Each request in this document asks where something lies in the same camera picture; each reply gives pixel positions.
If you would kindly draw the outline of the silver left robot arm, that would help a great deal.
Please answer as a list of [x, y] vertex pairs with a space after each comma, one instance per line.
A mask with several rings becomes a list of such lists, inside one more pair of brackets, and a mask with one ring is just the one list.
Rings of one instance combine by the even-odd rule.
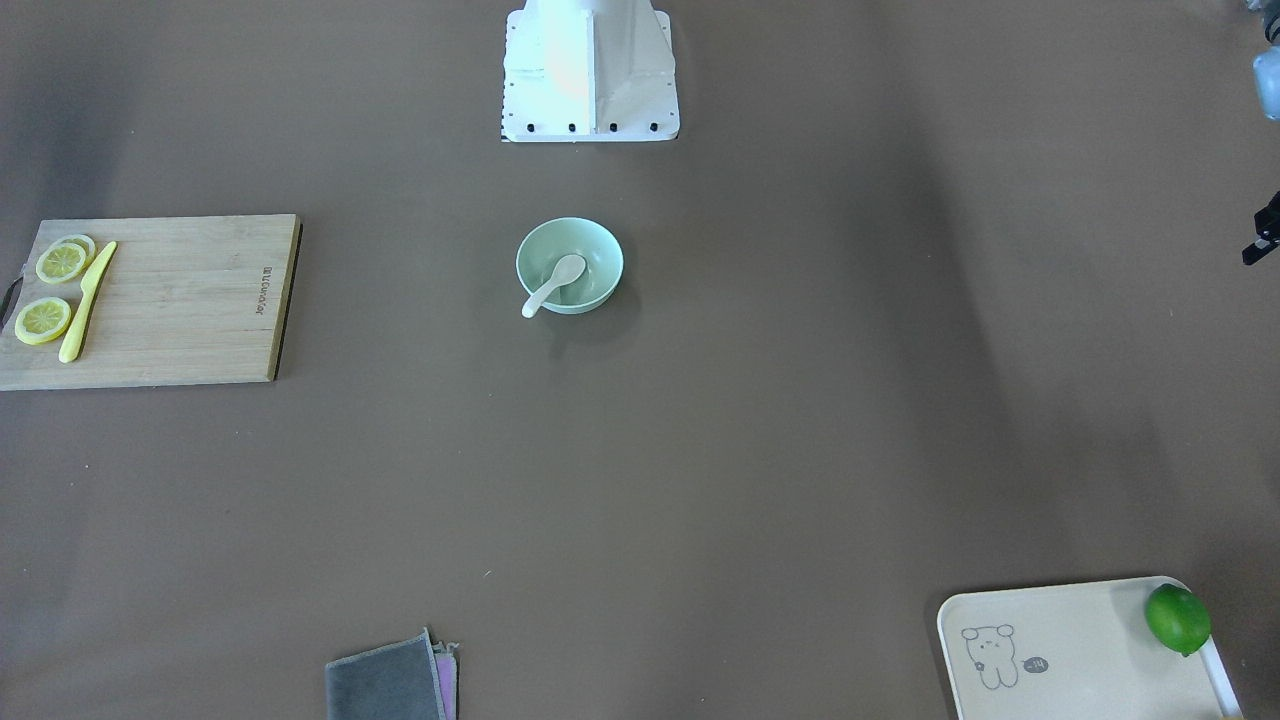
[[[1279, 1], [1244, 1], [1257, 13], [1268, 47], [1253, 60], [1254, 86], [1266, 119], [1279, 122]], [[1279, 246], [1279, 192], [1254, 215], [1254, 240], [1242, 250], [1242, 261], [1252, 266]]]

